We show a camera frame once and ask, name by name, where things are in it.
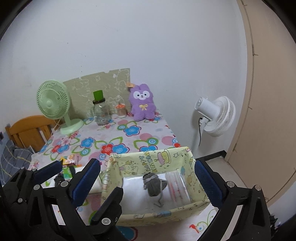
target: green lid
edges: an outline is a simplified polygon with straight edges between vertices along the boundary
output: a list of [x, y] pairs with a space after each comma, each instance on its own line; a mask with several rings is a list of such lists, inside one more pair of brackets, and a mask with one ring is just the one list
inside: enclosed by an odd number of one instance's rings
[[95, 91], [94, 92], [94, 99], [96, 101], [100, 101], [104, 98], [104, 95], [103, 95], [103, 91], [102, 90], [99, 90], [99, 91]]

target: fan base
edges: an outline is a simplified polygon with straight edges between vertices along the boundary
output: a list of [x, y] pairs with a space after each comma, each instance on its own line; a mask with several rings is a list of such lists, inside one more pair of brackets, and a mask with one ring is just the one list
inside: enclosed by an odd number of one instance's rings
[[73, 119], [71, 120], [71, 125], [67, 126], [66, 124], [63, 124], [61, 126], [61, 134], [62, 135], [68, 135], [71, 134], [77, 130], [79, 130], [83, 126], [84, 122], [81, 119]]

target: beige door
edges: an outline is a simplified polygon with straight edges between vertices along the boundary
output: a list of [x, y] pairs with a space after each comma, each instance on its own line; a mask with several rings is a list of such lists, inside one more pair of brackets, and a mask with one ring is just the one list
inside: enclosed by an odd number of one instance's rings
[[296, 171], [296, 44], [261, 0], [243, 3], [253, 39], [253, 82], [228, 161], [247, 187], [259, 184], [268, 201]]

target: plush toy ear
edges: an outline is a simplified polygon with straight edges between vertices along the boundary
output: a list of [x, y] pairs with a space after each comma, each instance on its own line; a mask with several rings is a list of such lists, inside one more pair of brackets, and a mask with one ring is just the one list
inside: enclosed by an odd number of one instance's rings
[[146, 85], [146, 84], [141, 84], [139, 87], [140, 87], [140, 90], [147, 90], [147, 91], [150, 91], [148, 85]]
[[138, 91], [140, 89], [140, 86], [135, 85], [135, 87], [131, 88], [131, 93]]

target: small glass jar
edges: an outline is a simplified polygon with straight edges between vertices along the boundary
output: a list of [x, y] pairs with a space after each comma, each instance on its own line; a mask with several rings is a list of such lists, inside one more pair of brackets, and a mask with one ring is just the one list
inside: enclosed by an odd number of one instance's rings
[[99, 126], [108, 124], [111, 118], [105, 98], [100, 101], [93, 100], [93, 104], [94, 106], [91, 108], [91, 115], [95, 118], [96, 123]]
[[126, 117], [126, 106], [124, 104], [118, 103], [116, 106], [117, 116], [119, 118]]

